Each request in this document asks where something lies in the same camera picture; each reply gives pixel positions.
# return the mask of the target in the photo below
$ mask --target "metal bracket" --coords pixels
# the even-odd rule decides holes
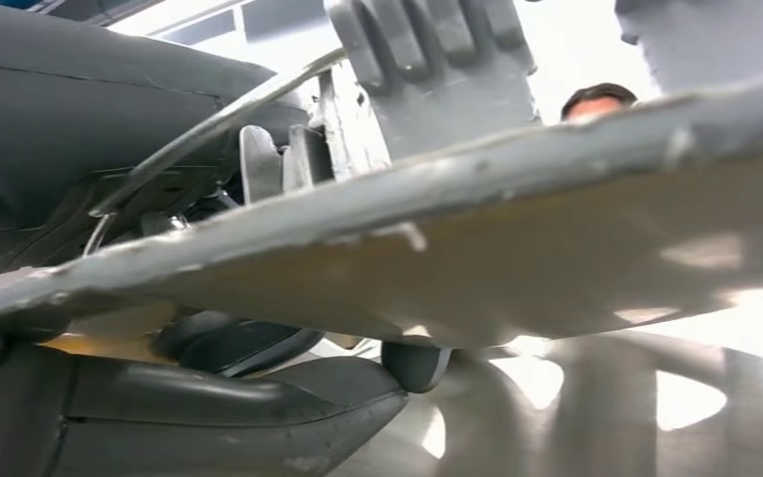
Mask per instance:
[[[390,167],[379,119],[349,65],[335,65],[319,77],[320,101],[313,122],[326,133],[337,181]]]
[[[512,0],[327,0],[392,160],[539,124]]]
[[[616,14],[663,91],[763,75],[763,1],[618,0]]]
[[[282,155],[270,133],[258,126],[247,126],[241,130],[239,140],[244,203],[250,205],[281,195]]]
[[[285,192],[314,187],[335,179],[326,137],[297,125],[288,131],[289,146],[283,156],[282,189]]]

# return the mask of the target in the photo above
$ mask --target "light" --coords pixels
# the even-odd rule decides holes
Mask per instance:
[[[726,405],[721,391],[678,375],[657,371],[657,425],[682,429],[717,414]]]
[[[553,342],[547,338],[520,335],[504,347],[520,356],[545,356],[553,346]]]
[[[189,227],[189,224],[186,222],[185,217],[181,216],[174,216],[171,218],[171,227],[175,231],[181,231],[183,229],[187,229]]]
[[[422,437],[422,448],[437,459],[446,454],[446,419],[436,406],[431,409],[431,420]]]
[[[615,312],[615,315],[622,320],[629,321],[634,325],[641,323],[647,323],[649,321],[658,320],[669,315],[673,315],[680,311],[678,308],[635,308],[629,310],[619,310]]]
[[[123,35],[150,35],[225,3],[227,0],[165,0],[121,20],[109,30]]]
[[[735,234],[717,234],[666,248],[660,256],[694,268],[734,270],[744,261],[744,244]]]
[[[500,358],[490,364],[502,371],[528,398],[536,410],[545,410],[563,386],[563,369],[555,363],[531,357]]]
[[[403,337],[431,338],[431,333],[422,325],[411,326],[402,332]]]

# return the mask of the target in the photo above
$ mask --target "chipped paint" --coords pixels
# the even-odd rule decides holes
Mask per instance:
[[[423,253],[428,250],[428,238],[413,222],[402,222],[395,226],[376,229],[370,235],[373,237],[403,236],[413,251]]]
[[[178,273],[193,273],[195,271],[200,271],[203,269],[203,265],[201,263],[192,263],[190,265],[181,266],[180,268],[177,268]]]
[[[285,465],[302,472],[319,472],[329,468],[331,460],[328,457],[291,457],[285,459]]]
[[[335,238],[329,238],[327,240],[324,240],[323,243],[327,245],[347,245],[347,246],[355,246],[361,243],[361,235],[359,234],[349,234],[346,236],[338,236]]]
[[[689,126],[678,127],[674,130],[663,156],[663,170],[678,169],[691,156],[697,147],[694,131]]]
[[[58,267],[52,267],[52,268],[40,268],[38,270],[34,270],[31,273],[28,273],[28,276],[25,277],[25,279],[45,279],[51,276],[56,276],[59,274]]]
[[[189,236],[190,234],[188,234],[185,230],[176,230],[165,232],[164,234],[159,234],[158,236],[152,236],[150,240],[159,243],[175,243],[178,241],[183,241]]]

